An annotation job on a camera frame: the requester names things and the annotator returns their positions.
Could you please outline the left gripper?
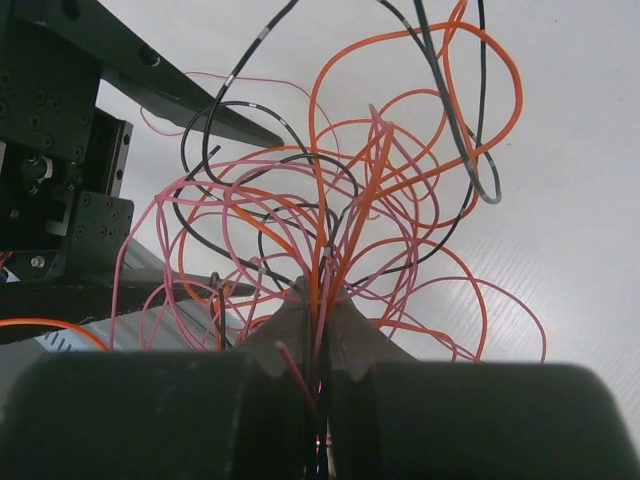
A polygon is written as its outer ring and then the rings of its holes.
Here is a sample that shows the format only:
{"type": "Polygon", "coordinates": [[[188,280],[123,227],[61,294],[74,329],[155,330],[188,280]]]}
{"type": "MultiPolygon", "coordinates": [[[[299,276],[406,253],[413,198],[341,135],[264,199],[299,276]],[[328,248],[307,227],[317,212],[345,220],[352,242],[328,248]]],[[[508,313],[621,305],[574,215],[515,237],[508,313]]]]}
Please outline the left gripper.
{"type": "Polygon", "coordinates": [[[2,320],[84,326],[209,299],[209,277],[111,274],[133,206],[119,198],[131,127],[97,104],[101,82],[185,127],[214,97],[98,1],[1,5],[2,320]]]}

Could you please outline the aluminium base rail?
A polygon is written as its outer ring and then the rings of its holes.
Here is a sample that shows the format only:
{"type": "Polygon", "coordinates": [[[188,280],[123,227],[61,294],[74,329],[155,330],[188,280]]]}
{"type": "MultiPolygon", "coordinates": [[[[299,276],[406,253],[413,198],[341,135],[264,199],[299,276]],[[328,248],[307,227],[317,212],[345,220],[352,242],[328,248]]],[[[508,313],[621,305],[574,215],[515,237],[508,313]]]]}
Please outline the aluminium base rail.
{"type": "MultiPolygon", "coordinates": [[[[161,261],[139,242],[128,248],[121,274],[127,269],[161,270],[161,261]]],[[[24,280],[15,269],[7,271],[7,282],[32,281],[64,277],[24,280]]],[[[162,305],[144,308],[139,312],[90,323],[70,326],[55,320],[2,320],[1,371],[16,373],[43,352],[98,351],[102,347],[112,350],[142,351],[189,349],[213,350],[216,347],[215,327],[206,301],[176,302],[166,298],[162,305]]]]}

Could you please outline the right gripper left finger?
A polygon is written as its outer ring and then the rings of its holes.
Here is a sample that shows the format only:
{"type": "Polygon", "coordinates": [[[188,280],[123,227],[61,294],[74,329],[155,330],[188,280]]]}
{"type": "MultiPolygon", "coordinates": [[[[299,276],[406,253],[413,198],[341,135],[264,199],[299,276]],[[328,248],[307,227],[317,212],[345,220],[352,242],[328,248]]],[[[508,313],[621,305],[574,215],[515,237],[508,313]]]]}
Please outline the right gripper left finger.
{"type": "Polygon", "coordinates": [[[224,352],[42,356],[2,411],[5,479],[308,479],[308,287],[224,352]]]}

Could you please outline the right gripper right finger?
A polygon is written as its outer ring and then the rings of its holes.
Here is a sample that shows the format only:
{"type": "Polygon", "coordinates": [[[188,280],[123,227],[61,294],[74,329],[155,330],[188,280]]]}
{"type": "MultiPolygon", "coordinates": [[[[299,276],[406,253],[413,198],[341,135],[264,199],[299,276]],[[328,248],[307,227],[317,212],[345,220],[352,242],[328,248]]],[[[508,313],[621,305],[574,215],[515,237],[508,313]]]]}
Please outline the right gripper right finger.
{"type": "Polygon", "coordinates": [[[323,479],[635,479],[616,401],[566,363],[420,361],[344,292],[319,303],[323,479]]]}

